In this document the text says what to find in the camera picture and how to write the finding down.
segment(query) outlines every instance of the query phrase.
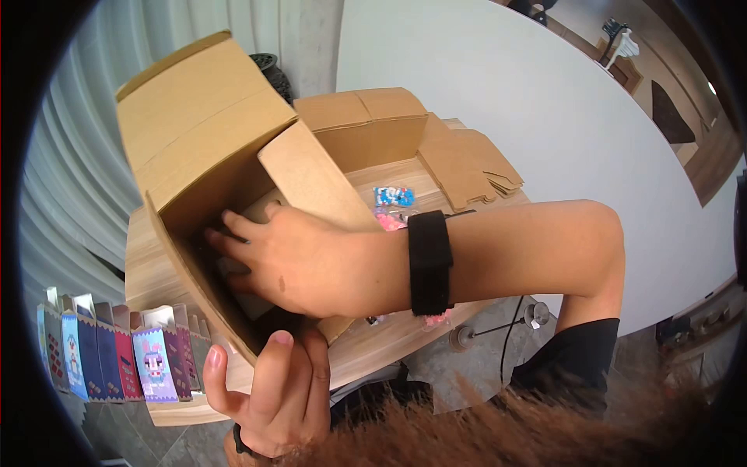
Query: right hand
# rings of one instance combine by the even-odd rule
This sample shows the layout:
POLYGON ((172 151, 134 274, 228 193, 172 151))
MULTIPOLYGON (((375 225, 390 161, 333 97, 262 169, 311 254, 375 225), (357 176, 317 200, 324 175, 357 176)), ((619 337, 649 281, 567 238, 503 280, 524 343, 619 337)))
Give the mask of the right hand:
POLYGON ((252 271, 229 274, 234 291, 315 318, 328 318, 333 312, 360 318, 407 309, 408 294, 400 300, 402 306, 385 306, 398 296, 395 287, 407 286, 409 292, 406 236, 346 232, 277 202, 267 204, 265 212, 270 218, 266 224, 223 212, 226 227, 248 244, 213 229, 205 231, 214 249, 252 271), (396 240, 395 236, 401 237, 400 252, 382 245, 385 239, 396 240), (392 260, 403 263, 391 267, 392 260))
POLYGON ((210 349, 202 378, 208 404, 241 426, 241 441, 265 457, 277 457, 329 435, 329 358, 316 329, 294 342, 275 331, 257 357, 252 394, 226 390, 228 355, 210 349))

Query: wooden table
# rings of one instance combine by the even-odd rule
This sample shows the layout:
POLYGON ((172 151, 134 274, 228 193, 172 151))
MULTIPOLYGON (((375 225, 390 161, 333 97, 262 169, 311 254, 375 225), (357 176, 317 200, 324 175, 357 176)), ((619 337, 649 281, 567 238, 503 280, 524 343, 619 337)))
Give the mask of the wooden table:
MULTIPOLYGON (((457 119, 444 120, 450 128, 465 128, 457 119)), ((346 174, 363 200, 373 207, 373 186, 402 185, 412 188, 423 212, 441 209, 451 213, 448 201, 428 172, 416 158, 394 162, 346 174)), ((492 210, 508 205, 528 203, 524 192, 504 200, 500 197, 490 204, 474 203, 470 208, 492 210)), ((161 249, 155 232, 143 208, 130 216, 125 253, 125 299, 132 310, 144 310, 172 303, 186 303, 187 312, 202 316, 192 297, 182 286, 176 271, 161 249)), ((421 322, 409 311, 398 312, 376 326, 359 319, 329 348, 332 370, 330 388, 338 388, 373 371, 389 365, 414 352, 477 314, 492 300, 457 304, 451 312, 451 327, 440 326, 429 332, 421 329, 421 322)), ((214 344, 229 350, 229 370, 226 384, 229 389, 249 393, 252 388, 253 368, 228 342, 211 327, 214 344)), ((148 403, 148 410, 156 426, 178 426, 226 420, 227 417, 210 408, 205 396, 195 396, 191 402, 148 403)))

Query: black wrist strap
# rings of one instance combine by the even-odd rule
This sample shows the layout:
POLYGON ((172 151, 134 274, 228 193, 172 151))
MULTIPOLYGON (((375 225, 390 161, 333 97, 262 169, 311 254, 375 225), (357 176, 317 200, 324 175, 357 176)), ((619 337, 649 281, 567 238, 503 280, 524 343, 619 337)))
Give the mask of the black wrist strap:
POLYGON ((271 459, 269 457, 262 456, 261 454, 257 454, 256 452, 252 451, 252 449, 245 445, 243 441, 241 441, 241 426, 238 423, 234 423, 234 442, 236 443, 236 454, 249 454, 249 457, 252 457, 253 459, 257 460, 268 460, 270 463, 275 463, 277 460, 280 459, 280 457, 276 457, 275 459, 271 459))
POLYGON ((444 213, 411 216, 407 230, 412 314, 440 315, 449 308, 449 268, 454 264, 444 213))

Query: black vase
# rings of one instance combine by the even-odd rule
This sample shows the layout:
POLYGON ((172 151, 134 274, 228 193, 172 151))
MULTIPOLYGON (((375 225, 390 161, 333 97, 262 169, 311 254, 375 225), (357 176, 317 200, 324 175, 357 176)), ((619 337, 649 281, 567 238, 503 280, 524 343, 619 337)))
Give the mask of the black vase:
POLYGON ((273 54, 249 54, 249 56, 257 64, 257 67, 262 71, 265 78, 273 85, 275 90, 288 104, 293 101, 293 90, 291 89, 291 82, 285 73, 278 68, 277 55, 273 54))

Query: blue beads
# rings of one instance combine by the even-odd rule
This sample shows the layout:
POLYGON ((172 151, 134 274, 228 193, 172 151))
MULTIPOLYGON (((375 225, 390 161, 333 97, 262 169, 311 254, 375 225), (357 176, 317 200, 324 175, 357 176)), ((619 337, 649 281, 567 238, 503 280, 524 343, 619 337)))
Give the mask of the blue beads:
POLYGON ((376 206, 402 206, 408 208, 415 202, 415 193, 409 188, 373 187, 376 206))

